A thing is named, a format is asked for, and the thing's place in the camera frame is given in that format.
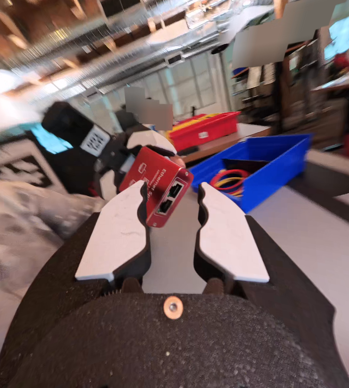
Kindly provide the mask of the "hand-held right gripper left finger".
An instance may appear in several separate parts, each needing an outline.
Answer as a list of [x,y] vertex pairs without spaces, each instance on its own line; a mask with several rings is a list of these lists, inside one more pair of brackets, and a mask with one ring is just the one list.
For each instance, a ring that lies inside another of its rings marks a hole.
[[140,180],[111,199],[100,211],[75,279],[142,279],[150,266],[147,183]]

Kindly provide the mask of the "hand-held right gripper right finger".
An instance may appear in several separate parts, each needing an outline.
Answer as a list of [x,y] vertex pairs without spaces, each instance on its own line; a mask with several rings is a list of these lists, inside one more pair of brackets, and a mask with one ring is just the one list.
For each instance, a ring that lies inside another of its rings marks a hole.
[[198,193],[199,209],[206,211],[198,234],[201,256],[234,280],[268,283],[270,276],[242,209],[206,182]]

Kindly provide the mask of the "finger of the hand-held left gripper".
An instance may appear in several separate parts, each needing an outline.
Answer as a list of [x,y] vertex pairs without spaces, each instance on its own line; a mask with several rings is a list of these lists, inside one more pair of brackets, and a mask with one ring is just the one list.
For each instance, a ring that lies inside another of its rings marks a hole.
[[155,130],[133,132],[127,141],[127,148],[132,150],[138,146],[151,146],[163,156],[176,156],[177,150],[172,143]]
[[103,200],[112,200],[117,196],[117,187],[114,183],[115,174],[109,170],[100,177],[100,191]]

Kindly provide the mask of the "red ethernet splitter box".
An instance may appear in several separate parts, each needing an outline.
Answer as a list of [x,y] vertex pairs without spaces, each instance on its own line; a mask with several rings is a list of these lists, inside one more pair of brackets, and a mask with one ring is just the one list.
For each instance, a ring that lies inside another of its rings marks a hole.
[[122,192],[138,181],[147,184],[147,225],[163,227],[193,182],[186,168],[143,147],[126,173]]

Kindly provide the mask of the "blue plastic bin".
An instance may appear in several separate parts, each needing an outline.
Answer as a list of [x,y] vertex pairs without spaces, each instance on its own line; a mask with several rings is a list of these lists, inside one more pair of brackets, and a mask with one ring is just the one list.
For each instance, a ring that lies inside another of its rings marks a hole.
[[248,138],[192,167],[192,190],[197,193],[199,184],[209,183],[222,169],[228,170],[228,160],[266,162],[244,181],[241,197],[226,195],[248,214],[305,170],[311,140],[311,134]]

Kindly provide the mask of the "person's left forearm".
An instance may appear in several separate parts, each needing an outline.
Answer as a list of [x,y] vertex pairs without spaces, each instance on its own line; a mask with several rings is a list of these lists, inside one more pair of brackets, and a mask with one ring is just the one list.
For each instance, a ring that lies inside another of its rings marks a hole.
[[0,291],[27,289],[51,256],[105,201],[0,180]]

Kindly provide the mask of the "teal lit screen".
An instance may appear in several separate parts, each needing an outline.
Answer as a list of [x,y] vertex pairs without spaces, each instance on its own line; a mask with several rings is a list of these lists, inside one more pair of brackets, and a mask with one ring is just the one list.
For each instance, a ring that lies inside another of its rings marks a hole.
[[73,149],[73,146],[57,137],[56,135],[48,132],[42,127],[40,123],[34,123],[30,127],[30,131],[38,141],[38,143],[45,148],[45,150],[51,154],[59,154]]

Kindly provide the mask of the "red plastic bin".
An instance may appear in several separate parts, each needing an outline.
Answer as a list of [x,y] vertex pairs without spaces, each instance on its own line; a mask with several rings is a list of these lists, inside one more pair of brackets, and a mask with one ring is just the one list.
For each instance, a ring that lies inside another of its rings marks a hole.
[[240,114],[241,111],[197,115],[177,123],[166,132],[166,138],[178,152],[200,146],[237,132]]

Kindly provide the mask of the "large fiducial marker board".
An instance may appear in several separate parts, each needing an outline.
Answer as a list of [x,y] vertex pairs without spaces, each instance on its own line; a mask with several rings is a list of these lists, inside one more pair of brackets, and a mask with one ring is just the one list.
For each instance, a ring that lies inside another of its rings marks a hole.
[[27,138],[0,143],[0,180],[26,182],[35,187],[67,194],[43,154]]

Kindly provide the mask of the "computer monitor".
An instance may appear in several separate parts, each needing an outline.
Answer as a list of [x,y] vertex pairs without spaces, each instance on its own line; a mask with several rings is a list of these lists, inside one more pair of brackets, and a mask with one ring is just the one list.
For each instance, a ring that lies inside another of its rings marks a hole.
[[329,62],[336,55],[344,54],[349,50],[349,16],[332,24],[328,31],[330,43],[324,48],[325,62]]

